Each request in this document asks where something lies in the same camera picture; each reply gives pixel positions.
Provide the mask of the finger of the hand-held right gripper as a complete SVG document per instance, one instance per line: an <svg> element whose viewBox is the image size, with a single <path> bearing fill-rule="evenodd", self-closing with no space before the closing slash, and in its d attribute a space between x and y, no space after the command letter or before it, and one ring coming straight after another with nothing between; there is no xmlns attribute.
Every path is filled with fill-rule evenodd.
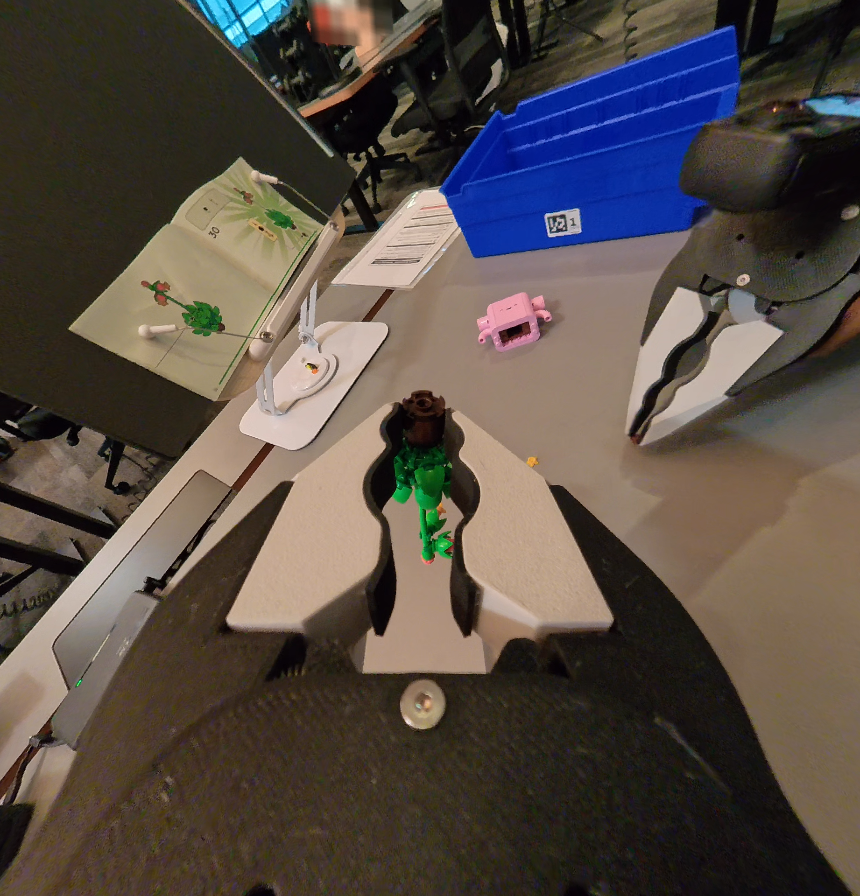
<svg viewBox="0 0 860 896"><path fill-rule="evenodd" d="M655 416L667 409L688 379L683 360L704 345L715 323L710 299L690 289L675 290L641 345L626 412L626 434L647 436Z"/></svg>
<svg viewBox="0 0 860 896"><path fill-rule="evenodd" d="M756 297L749 292L701 295L711 300L715 323L704 345L681 362L679 371L688 379L667 409L655 416L641 445L659 441L720 405L730 387L783 335L757 310Z"/></svg>

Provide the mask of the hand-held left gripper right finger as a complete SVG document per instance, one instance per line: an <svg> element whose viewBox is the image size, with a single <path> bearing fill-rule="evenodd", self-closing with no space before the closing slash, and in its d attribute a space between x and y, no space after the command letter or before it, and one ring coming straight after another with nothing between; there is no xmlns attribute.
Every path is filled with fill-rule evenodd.
<svg viewBox="0 0 860 896"><path fill-rule="evenodd" d="M450 495L461 513L451 550L451 610L476 634L485 667L506 644L601 633L614 616L545 478L458 410L446 412Z"/></svg>

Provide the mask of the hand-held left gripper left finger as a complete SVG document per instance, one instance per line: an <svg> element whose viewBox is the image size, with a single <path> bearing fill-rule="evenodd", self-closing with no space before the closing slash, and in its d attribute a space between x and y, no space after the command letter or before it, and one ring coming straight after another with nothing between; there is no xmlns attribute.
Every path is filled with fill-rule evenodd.
<svg viewBox="0 0 860 896"><path fill-rule="evenodd" d="M382 635L395 603L389 523L402 406L381 405L292 480L226 616L235 633L338 642L364 670L367 634Z"/></svg>

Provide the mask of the pink brick figure pot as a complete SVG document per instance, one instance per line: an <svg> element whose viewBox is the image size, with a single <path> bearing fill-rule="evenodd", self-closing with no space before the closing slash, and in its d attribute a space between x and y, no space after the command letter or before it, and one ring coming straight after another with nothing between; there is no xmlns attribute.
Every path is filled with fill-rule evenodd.
<svg viewBox="0 0 860 896"><path fill-rule="evenodd" d="M551 313L545 299L517 293L492 302L484 316L477 320L479 344L492 342L499 352L519 348L540 338L539 322L550 322Z"/></svg>

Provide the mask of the green leafy plant piece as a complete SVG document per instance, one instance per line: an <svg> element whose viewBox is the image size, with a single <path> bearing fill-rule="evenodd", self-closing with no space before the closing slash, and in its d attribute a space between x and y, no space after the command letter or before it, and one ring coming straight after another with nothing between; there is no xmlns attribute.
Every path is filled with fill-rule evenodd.
<svg viewBox="0 0 860 896"><path fill-rule="evenodd" d="M414 498L424 511L437 512L450 494L451 462L444 447L445 402L428 390L416 391L402 402L402 447L393 459L393 499Z"/></svg>

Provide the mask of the person's right hand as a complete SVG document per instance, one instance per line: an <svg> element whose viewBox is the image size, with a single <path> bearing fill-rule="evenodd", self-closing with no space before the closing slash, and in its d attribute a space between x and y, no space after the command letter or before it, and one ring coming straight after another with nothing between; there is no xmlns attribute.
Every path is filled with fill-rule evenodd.
<svg viewBox="0 0 860 896"><path fill-rule="evenodd" d="M860 336L860 296L844 311L829 336L812 351L812 357L825 357Z"/></svg>

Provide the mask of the white book stand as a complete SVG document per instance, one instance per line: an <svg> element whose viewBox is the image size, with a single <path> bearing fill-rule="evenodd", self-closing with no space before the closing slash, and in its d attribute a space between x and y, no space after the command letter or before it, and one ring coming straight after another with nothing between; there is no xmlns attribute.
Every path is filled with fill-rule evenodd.
<svg viewBox="0 0 860 896"><path fill-rule="evenodd" d="M246 436L289 451L303 449L324 428L389 335L383 322L316 324L319 272L344 229L337 210L249 348L260 371L256 400L239 424ZM320 374L307 375L304 361L320 363Z"/></svg>

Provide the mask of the blue storage bin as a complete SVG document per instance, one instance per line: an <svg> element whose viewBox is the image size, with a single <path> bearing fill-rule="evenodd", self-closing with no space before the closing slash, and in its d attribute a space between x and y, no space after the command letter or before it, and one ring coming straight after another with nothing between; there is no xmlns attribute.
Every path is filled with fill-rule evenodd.
<svg viewBox="0 0 860 896"><path fill-rule="evenodd" d="M441 186L477 258L684 231L679 188L701 128L739 91L726 27L497 111Z"/></svg>

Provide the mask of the flat black box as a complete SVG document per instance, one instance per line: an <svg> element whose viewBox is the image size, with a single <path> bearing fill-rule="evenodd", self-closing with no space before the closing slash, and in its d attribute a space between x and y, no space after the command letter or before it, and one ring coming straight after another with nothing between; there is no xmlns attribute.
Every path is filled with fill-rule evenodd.
<svg viewBox="0 0 860 896"><path fill-rule="evenodd" d="M92 653L51 719L57 745L66 745L73 751L78 748L79 739L105 696L113 676L159 602L153 595L135 592L123 605L111 629L97 651Z"/></svg>

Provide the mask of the laminated instruction sheet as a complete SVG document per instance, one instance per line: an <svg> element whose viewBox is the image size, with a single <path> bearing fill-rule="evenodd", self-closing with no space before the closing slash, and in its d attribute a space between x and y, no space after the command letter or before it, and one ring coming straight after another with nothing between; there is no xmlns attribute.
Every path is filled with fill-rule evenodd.
<svg viewBox="0 0 860 896"><path fill-rule="evenodd" d="M412 289L460 232L438 187L410 194L333 285Z"/></svg>

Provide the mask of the open instruction booklet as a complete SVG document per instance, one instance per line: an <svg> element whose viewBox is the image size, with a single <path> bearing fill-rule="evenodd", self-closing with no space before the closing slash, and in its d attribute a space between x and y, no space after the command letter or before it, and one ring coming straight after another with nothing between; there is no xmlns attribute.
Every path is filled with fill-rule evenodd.
<svg viewBox="0 0 860 896"><path fill-rule="evenodd" d="M200 186L69 327L218 399L328 219L237 159Z"/></svg>

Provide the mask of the black office chair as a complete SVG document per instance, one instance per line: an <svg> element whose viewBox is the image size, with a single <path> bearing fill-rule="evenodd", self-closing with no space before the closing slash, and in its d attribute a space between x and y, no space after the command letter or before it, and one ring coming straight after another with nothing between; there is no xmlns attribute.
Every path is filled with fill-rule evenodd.
<svg viewBox="0 0 860 896"><path fill-rule="evenodd" d="M421 130L445 147L465 146L507 84L508 57L490 1L443 1L437 32L399 62L414 101L391 135Z"/></svg>

